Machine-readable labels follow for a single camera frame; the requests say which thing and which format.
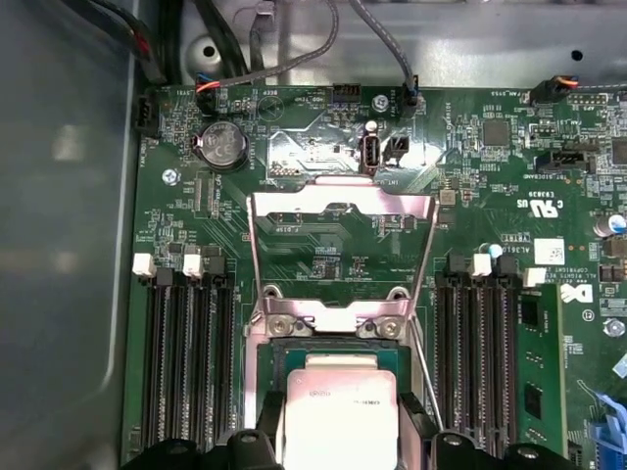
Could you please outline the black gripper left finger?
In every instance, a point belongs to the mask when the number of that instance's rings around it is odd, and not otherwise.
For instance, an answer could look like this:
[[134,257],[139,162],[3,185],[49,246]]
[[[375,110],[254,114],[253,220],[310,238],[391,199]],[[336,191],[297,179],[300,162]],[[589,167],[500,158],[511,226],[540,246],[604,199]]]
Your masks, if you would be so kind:
[[283,469],[275,446],[285,394],[268,392],[254,429],[232,434],[225,445],[202,452],[193,441],[170,439],[150,446],[121,466],[123,470]]

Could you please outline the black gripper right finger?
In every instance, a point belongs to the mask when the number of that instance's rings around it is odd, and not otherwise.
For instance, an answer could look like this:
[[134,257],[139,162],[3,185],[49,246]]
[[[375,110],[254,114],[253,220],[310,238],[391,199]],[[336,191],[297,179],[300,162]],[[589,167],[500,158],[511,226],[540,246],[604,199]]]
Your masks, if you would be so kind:
[[399,467],[431,470],[564,470],[576,465],[539,445],[508,446],[495,457],[457,432],[439,432],[418,398],[399,395]]

